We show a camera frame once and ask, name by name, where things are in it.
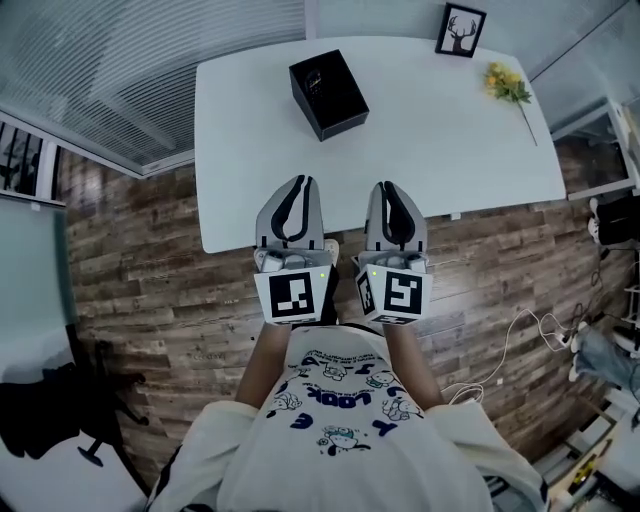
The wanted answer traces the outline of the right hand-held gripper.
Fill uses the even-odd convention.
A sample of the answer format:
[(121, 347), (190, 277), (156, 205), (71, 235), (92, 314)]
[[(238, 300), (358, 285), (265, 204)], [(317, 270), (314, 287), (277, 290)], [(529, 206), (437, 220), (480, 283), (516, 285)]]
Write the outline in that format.
[[(357, 257), (356, 286), (366, 320), (407, 325), (427, 316), (433, 276), (428, 273), (427, 223), (409, 195), (390, 181), (369, 196), (368, 251)], [(401, 251), (384, 251), (399, 248)]]

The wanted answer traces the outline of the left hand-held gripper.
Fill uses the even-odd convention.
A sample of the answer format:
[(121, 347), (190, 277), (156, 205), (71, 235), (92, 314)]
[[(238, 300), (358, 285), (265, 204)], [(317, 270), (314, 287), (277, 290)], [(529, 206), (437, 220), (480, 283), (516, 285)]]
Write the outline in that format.
[(260, 248), (254, 252), (258, 267), (254, 280), (267, 323), (292, 325), (321, 319), (333, 263), (331, 252), (274, 248), (320, 249), (323, 240), (317, 182), (298, 175), (278, 188), (256, 217)]

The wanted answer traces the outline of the black box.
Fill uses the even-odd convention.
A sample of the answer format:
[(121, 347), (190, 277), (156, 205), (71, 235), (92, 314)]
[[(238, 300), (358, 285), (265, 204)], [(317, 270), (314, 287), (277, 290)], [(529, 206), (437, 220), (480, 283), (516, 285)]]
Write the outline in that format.
[[(321, 101), (310, 104), (304, 82), (314, 69), (321, 72), (324, 95)], [(319, 141), (366, 122), (369, 107), (338, 49), (291, 65), (289, 76), (293, 98)]]

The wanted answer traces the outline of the person's left forearm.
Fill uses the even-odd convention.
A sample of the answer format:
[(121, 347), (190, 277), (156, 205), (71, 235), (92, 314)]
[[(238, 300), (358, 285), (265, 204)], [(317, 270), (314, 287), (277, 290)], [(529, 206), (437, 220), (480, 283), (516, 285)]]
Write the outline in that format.
[(265, 323), (239, 383), (235, 400), (260, 409), (280, 379), (291, 326)]

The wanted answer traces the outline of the person's right forearm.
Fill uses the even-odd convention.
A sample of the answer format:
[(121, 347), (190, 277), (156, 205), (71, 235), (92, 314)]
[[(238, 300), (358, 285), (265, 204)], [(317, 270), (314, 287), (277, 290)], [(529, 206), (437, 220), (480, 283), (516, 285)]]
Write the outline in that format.
[(385, 324), (383, 332), (393, 372), (414, 402), (423, 411), (443, 405), (441, 389), (424, 359), (413, 329)]

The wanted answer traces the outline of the person's black trousers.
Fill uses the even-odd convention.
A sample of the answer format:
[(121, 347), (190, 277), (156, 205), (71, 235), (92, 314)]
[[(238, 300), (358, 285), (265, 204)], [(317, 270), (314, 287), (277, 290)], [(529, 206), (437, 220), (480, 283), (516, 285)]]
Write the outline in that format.
[(623, 197), (606, 204), (600, 204), (593, 197), (589, 207), (593, 216), (588, 222), (588, 232), (596, 244), (640, 243), (640, 196)]
[(334, 265), (332, 265), (320, 318), (321, 326), (331, 326), (338, 323), (338, 313), (335, 306), (334, 295), (337, 290), (339, 280), (340, 277), (338, 270)]

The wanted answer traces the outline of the yellow artificial flower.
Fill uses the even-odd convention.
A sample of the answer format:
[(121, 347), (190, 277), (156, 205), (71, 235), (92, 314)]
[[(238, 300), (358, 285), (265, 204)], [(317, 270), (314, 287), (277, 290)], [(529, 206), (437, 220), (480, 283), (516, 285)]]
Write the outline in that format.
[(533, 142), (537, 145), (536, 136), (524, 109), (524, 105), (531, 103), (532, 93), (527, 89), (521, 75), (502, 62), (490, 62), (484, 73), (484, 86), (491, 97), (518, 107)]

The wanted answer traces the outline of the black framed deer picture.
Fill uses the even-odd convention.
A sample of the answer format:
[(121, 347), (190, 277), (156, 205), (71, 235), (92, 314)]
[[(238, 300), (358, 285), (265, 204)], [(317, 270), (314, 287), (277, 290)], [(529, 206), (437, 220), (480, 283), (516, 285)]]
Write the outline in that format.
[(486, 19), (486, 13), (447, 2), (435, 46), (443, 55), (472, 58)]

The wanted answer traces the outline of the white printed t-shirt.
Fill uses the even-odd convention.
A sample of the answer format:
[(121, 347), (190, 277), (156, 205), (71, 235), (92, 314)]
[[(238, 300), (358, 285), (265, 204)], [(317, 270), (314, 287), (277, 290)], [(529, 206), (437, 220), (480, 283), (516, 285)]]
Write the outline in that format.
[(222, 481), (222, 510), (493, 512), (476, 467), (393, 373), (383, 341), (294, 331), (281, 379)]

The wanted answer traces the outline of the white side table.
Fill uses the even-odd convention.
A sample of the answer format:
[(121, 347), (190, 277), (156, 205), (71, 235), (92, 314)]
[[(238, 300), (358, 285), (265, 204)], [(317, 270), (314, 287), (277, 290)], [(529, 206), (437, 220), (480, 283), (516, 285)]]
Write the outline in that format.
[(621, 191), (631, 191), (634, 196), (640, 196), (640, 142), (632, 125), (633, 122), (628, 120), (623, 106), (607, 97), (597, 107), (551, 132), (553, 141), (567, 136), (582, 135), (591, 146), (607, 143), (617, 146), (620, 150), (626, 177), (583, 191), (568, 193), (569, 201)]

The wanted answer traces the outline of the green glass panel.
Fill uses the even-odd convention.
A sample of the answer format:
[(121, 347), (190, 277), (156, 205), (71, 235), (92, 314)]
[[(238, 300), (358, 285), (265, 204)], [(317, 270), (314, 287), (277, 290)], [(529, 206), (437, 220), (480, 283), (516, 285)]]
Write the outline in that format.
[(73, 361), (66, 221), (60, 207), (0, 198), (0, 383), (36, 382)]

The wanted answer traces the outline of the black metal railing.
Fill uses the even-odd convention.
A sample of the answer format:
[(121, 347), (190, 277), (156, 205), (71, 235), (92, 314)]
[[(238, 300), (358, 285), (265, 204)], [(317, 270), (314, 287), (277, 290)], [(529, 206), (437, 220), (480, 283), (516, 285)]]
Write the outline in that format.
[(0, 121), (0, 192), (55, 198), (58, 146)]

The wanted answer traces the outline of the black office chair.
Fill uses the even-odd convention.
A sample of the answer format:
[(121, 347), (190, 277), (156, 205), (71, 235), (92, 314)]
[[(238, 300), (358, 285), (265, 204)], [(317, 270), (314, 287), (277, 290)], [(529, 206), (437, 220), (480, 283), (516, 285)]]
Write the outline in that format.
[(119, 390), (144, 383), (144, 375), (109, 373), (105, 359), (111, 345), (99, 341), (94, 348), (94, 364), (71, 362), (45, 369), (38, 382), (0, 384), (0, 440), (9, 453), (37, 460), (56, 445), (85, 433), (93, 443), (78, 452), (101, 467), (99, 448), (123, 445), (117, 412), (138, 425), (149, 424), (147, 417), (136, 415), (117, 395)]

